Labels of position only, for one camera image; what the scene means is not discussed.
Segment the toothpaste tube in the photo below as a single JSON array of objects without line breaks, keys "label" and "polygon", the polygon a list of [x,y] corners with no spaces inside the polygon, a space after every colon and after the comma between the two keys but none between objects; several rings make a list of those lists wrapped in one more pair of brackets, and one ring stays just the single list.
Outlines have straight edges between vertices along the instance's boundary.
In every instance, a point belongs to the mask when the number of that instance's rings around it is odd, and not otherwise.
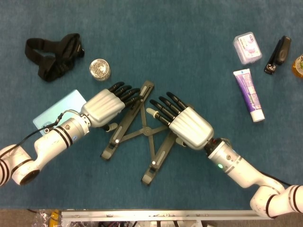
[{"label": "toothpaste tube", "polygon": [[265,119],[260,101],[258,99],[254,84],[251,79],[250,70],[240,70],[233,72],[239,87],[242,91],[243,98],[253,122],[259,122]]}]

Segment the black stripe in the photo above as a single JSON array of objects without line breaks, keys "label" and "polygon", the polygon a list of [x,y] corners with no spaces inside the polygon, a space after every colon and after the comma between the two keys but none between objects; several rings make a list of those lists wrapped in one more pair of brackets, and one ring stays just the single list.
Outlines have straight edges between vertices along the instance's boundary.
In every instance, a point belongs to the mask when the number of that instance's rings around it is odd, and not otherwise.
[{"label": "black stripe", "polygon": [[55,130],[62,137],[62,139],[64,140],[64,142],[66,144],[66,148],[68,148],[69,147],[68,142],[67,142],[66,138],[63,136],[63,134],[57,129],[53,129],[53,130]]},{"label": "black stripe", "polygon": [[68,132],[64,128],[62,128],[61,126],[58,126],[57,128],[61,129],[65,133],[65,135],[67,135],[67,137],[70,140],[70,143],[72,145],[72,139],[71,139],[71,136],[68,134]]},{"label": "black stripe", "polygon": [[13,170],[11,171],[11,174],[13,175],[13,173],[14,173],[20,166],[22,166],[23,164],[25,164],[26,162],[29,162],[29,161],[33,161],[33,160],[30,158],[30,159],[27,159],[27,160],[21,162],[18,166],[15,166],[15,167],[13,168]]},{"label": "black stripe", "polygon": [[1,182],[0,182],[0,185],[2,185],[2,182],[3,182],[3,180],[4,180],[4,168],[3,168],[3,165],[1,164],[1,162],[0,162],[0,167],[1,167],[1,169],[2,169],[2,179],[1,179]]},{"label": "black stripe", "polygon": [[293,194],[293,200],[294,200],[294,207],[296,208],[296,210],[297,210],[299,213],[302,213],[302,212],[299,210],[299,208],[297,207],[297,203],[295,202],[295,194],[297,193],[297,190],[298,190],[298,188],[300,188],[300,187],[301,187],[301,186],[298,186],[298,187],[295,188],[294,194]]},{"label": "black stripe", "polygon": [[5,161],[3,161],[2,159],[0,159],[2,162],[3,162],[3,164],[5,165],[5,168],[6,168],[6,172],[7,172],[7,174],[6,174],[6,179],[5,179],[5,181],[4,181],[4,183],[5,182],[7,182],[8,180],[9,180],[9,167],[8,167],[8,165],[6,164],[6,162]]},{"label": "black stripe", "polygon": [[276,195],[270,196],[269,199],[267,200],[267,203],[266,203],[266,214],[267,214],[267,216],[268,216],[269,218],[274,218],[274,217],[271,217],[271,216],[268,214],[269,203],[270,203],[270,201],[272,200],[272,198],[273,198],[274,196],[276,196]]}]

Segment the black robotic finger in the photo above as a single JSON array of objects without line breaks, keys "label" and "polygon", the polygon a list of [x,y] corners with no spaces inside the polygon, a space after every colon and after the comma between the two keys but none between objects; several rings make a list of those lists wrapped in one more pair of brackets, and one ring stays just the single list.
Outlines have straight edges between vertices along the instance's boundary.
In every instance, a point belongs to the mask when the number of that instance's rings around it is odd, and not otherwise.
[{"label": "black robotic finger", "polygon": [[147,108],[146,111],[152,115],[154,118],[158,119],[162,124],[169,126],[171,121],[167,120],[164,116],[162,116],[159,111],[155,111],[151,108]]},{"label": "black robotic finger", "polygon": [[116,91],[119,87],[121,87],[122,85],[124,85],[124,82],[120,81],[118,83],[115,83],[113,86],[111,86],[108,90],[110,92],[114,92]]},{"label": "black robotic finger", "polygon": [[109,129],[110,129],[108,124],[101,126],[101,128],[104,129],[105,131],[109,131]]},{"label": "black robotic finger", "polygon": [[182,110],[185,110],[187,108],[187,105],[181,101],[177,96],[175,96],[171,92],[166,93],[168,97],[170,97]]},{"label": "black robotic finger", "polygon": [[173,103],[171,103],[169,100],[167,100],[166,98],[160,96],[159,99],[174,113],[179,114],[181,113],[181,110],[176,107],[175,105],[173,105]]},{"label": "black robotic finger", "polygon": [[122,102],[124,102],[125,100],[127,100],[130,96],[132,96],[133,94],[140,92],[140,88],[133,88],[131,90],[129,90],[128,92],[124,93],[122,96],[120,96],[120,100]]},{"label": "black robotic finger", "polygon": [[134,104],[137,100],[140,100],[140,99],[143,99],[143,97],[135,96],[135,97],[132,97],[131,99],[128,99],[127,101],[124,102],[125,107],[128,107],[128,106]]},{"label": "black robotic finger", "polygon": [[130,85],[125,85],[123,87],[121,87],[120,89],[118,89],[117,91],[114,92],[115,96],[119,97],[121,96],[125,91],[131,89],[132,86]]},{"label": "black robotic finger", "polygon": [[173,115],[168,109],[166,109],[164,106],[162,106],[157,101],[151,99],[150,103],[153,104],[158,110],[160,110],[162,113],[165,114],[169,119],[174,120],[176,115]]}]

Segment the small plastic box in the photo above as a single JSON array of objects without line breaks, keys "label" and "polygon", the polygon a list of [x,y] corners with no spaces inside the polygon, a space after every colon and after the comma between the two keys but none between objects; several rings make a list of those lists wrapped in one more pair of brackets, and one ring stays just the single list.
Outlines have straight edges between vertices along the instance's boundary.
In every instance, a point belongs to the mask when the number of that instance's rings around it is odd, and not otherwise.
[{"label": "small plastic box", "polygon": [[262,58],[262,53],[252,32],[236,36],[233,45],[243,65],[254,63]]}]

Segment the light blue card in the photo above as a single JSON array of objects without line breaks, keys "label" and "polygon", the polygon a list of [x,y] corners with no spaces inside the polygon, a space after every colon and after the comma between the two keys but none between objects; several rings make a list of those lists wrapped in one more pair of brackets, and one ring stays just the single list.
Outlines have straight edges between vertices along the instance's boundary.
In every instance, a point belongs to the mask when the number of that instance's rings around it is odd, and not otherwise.
[{"label": "light blue card", "polygon": [[[75,110],[77,112],[81,111],[82,106],[86,103],[85,99],[77,90],[73,90],[69,93],[66,97],[61,99],[59,102],[54,104],[49,109],[45,110],[42,114],[37,116],[33,123],[34,125],[40,129],[48,124],[53,123],[57,117],[64,112],[65,110]],[[63,115],[62,119],[60,120],[59,124],[65,122],[70,117],[73,116],[73,113],[67,112]]]}]

